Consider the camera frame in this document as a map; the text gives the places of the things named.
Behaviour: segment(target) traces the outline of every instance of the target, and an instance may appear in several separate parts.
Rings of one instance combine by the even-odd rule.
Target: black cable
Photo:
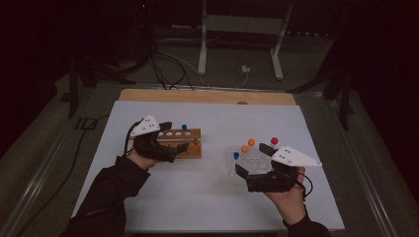
[[[172,60],[169,60],[168,58],[165,58],[165,57],[162,57],[162,56],[159,56],[159,55],[155,55],[155,57],[158,57],[158,58],[160,58],[160,59],[163,59],[163,60],[166,60],[166,61],[169,61],[169,62],[173,62],[173,63],[176,63],[176,62],[174,62],[174,61],[172,61]],[[181,78],[180,79],[178,79],[178,80],[176,80],[175,82],[169,82],[169,80],[167,79],[167,78],[165,78],[165,80],[170,84],[170,87],[169,87],[169,89],[168,90],[171,90],[172,88],[176,88],[176,89],[178,89],[177,87],[176,87],[176,84],[178,84],[179,82],[181,82],[184,78],[185,78],[185,74],[186,74],[186,71],[185,71],[185,68],[183,68],[183,66],[182,65],[179,65],[178,64],[178,66],[180,66],[181,67],[181,69],[182,69],[182,72],[183,72],[183,75],[181,76]]]
[[[129,138],[130,138],[130,133],[132,132],[132,130],[136,127],[136,126],[138,126],[141,122],[143,121],[143,119],[142,120],[140,120],[140,121],[137,121],[137,122],[135,122],[130,128],[129,128],[129,130],[128,130],[128,132],[126,133],[126,144],[125,144],[125,146],[124,146],[124,154],[123,154],[123,156],[125,156],[125,155],[127,155],[128,154],[128,142],[129,142]]]
[[[156,53],[159,53],[159,54],[162,54],[162,55],[164,55],[164,56],[166,56],[166,57],[171,58],[172,60],[168,60],[168,61],[171,61],[171,62],[173,62],[173,63],[177,64],[177,65],[178,65],[178,66],[182,69],[182,72],[183,72],[182,77],[181,77],[179,80],[177,80],[176,82],[172,83],[172,84],[171,84],[171,86],[170,86],[170,88],[169,88],[169,90],[170,90],[172,87],[174,87],[176,84],[178,84],[178,83],[180,83],[181,81],[183,81],[183,79],[185,79],[185,77],[186,77],[186,78],[187,78],[187,81],[188,81],[189,86],[190,86],[190,87],[191,87],[191,89],[194,91],[194,87],[193,87],[193,86],[192,86],[192,84],[191,84],[191,80],[189,79],[188,72],[186,71],[185,67],[182,65],[182,62],[180,62],[178,58],[176,58],[176,57],[174,57],[174,56],[172,56],[172,55],[169,55],[169,54],[166,54],[166,53],[163,53],[163,52],[160,52],[160,51],[156,51]]]
[[[159,74],[159,71],[161,73],[161,70],[160,70],[160,68],[157,67],[157,63],[156,63],[152,53],[150,53],[150,60],[151,60],[151,67],[154,70],[154,74],[156,75],[157,80],[160,82],[162,88],[164,90],[167,90],[166,83],[164,83],[164,80],[161,78],[161,75]]]
[[[311,182],[311,180],[303,173],[297,172],[297,174],[304,176],[308,182],[310,183],[310,191],[308,191],[308,193],[305,193],[305,187],[304,187],[304,193],[303,193],[303,197],[307,197],[309,194],[311,194],[311,192],[313,191],[313,182]]]
[[[108,116],[109,115],[105,115],[105,116],[102,116],[102,117],[99,117],[99,118],[86,118],[86,119],[92,119],[93,121],[84,129],[83,134],[80,136],[79,142],[77,144],[76,152],[74,154],[73,163],[71,164],[71,168],[70,168],[67,176],[64,178],[62,183],[59,185],[59,187],[55,191],[55,193],[53,193],[53,195],[43,204],[43,206],[41,206],[41,208],[32,216],[32,218],[25,224],[25,226],[22,227],[21,231],[19,231],[19,233],[17,234],[18,237],[21,236],[25,232],[25,230],[30,226],[30,224],[38,217],[38,215],[46,208],[46,206],[50,204],[50,202],[58,195],[58,193],[62,190],[64,185],[67,183],[68,179],[70,178],[70,176],[73,173],[73,170],[76,166],[76,161],[77,161],[78,153],[80,151],[80,146],[81,146],[81,143],[83,141],[83,137],[86,135],[87,131],[90,128],[95,127],[100,119],[104,119]]]

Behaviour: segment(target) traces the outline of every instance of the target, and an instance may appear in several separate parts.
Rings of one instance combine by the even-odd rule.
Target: white paper
[[[146,232],[246,232],[285,229],[282,218],[261,193],[248,193],[239,177],[229,178],[226,156],[231,145],[249,138],[270,144],[280,139],[320,160],[299,106],[196,103],[116,102],[100,141],[73,215],[102,168],[114,165],[124,152],[127,130],[148,115],[172,128],[200,128],[201,159],[177,159],[150,169],[137,197],[126,200],[126,230]],[[314,190],[306,198],[312,220],[329,229],[343,229],[324,171],[307,167]],[[309,182],[304,182],[309,189]]]

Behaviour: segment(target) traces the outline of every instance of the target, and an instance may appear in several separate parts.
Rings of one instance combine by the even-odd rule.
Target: wooden board
[[[294,106],[288,93],[124,89],[120,101]]]
[[[180,153],[176,156],[178,158],[201,158],[201,130],[197,128],[188,129],[170,129],[160,132],[157,140],[160,144],[176,147],[183,143],[189,143],[188,151]]]

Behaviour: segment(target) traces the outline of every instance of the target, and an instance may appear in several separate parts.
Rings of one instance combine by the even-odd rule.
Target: floor
[[[280,52],[285,79],[274,78],[269,46],[240,49],[231,40],[209,45],[207,73],[198,76],[199,41],[161,39],[160,52],[181,58],[190,84],[195,90],[263,90],[284,92],[315,77],[331,39],[286,36]],[[182,77],[183,69],[156,56],[158,68],[169,82]],[[241,66],[250,67],[243,73]],[[68,76],[56,83],[58,94],[39,117],[21,135],[0,160],[0,225],[13,226],[15,232],[26,227],[38,210],[47,203],[21,236],[57,236],[71,216],[78,193],[90,167],[96,147],[106,125],[102,119],[88,131],[76,130],[79,118],[107,115],[124,88],[161,88],[153,67],[147,63],[141,70],[127,76],[135,85],[121,85],[98,75],[96,88],[80,86],[80,107],[68,118],[69,106],[60,102],[68,92]],[[306,118],[314,145],[324,164],[332,192],[346,229],[333,231],[332,236],[416,236],[419,233],[419,207],[402,182],[375,126],[364,110],[357,93],[351,93],[354,113],[348,117],[349,131],[337,120],[338,101],[325,101],[321,92],[325,84],[294,95]],[[190,90],[185,78],[178,89]],[[80,149],[77,144],[83,137]],[[62,190],[51,201],[59,185],[70,171],[75,154],[74,170]],[[48,172],[40,166],[49,167]],[[238,236],[234,234],[201,234],[202,236]],[[286,236],[281,233],[248,233],[246,236]],[[191,234],[136,234],[135,236],[192,236]]]

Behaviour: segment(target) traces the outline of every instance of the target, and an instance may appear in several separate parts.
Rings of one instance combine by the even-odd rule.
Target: transparent container
[[[243,153],[240,146],[230,146],[227,154],[227,174],[229,177],[237,176],[235,164],[249,171],[249,175],[266,174],[272,170],[271,160],[270,156],[260,152],[257,148]]]

